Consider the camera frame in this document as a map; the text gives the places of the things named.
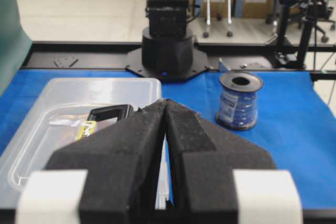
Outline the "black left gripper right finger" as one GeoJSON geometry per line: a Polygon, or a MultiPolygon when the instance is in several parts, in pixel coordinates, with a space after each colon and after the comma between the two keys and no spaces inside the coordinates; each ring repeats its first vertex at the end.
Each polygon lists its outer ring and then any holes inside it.
{"type": "Polygon", "coordinates": [[[165,103],[176,205],[191,223],[302,223],[291,174],[262,147],[165,103]]]}

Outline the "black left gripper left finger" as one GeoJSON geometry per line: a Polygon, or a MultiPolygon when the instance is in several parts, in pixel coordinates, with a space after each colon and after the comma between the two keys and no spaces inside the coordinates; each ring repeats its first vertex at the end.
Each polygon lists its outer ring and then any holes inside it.
{"type": "Polygon", "coordinates": [[[53,152],[31,174],[16,223],[130,223],[155,207],[165,101],[53,152]]]}

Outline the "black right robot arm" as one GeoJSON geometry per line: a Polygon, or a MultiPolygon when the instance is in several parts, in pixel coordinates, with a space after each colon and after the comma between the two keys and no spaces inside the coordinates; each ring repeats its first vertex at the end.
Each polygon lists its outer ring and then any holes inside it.
{"type": "MultiPolygon", "coordinates": [[[[194,47],[189,0],[147,0],[149,25],[129,69],[162,81],[203,72],[206,56],[194,47]]],[[[269,152],[172,100],[163,102],[172,183],[181,222],[302,223],[291,173],[269,152]]]]}

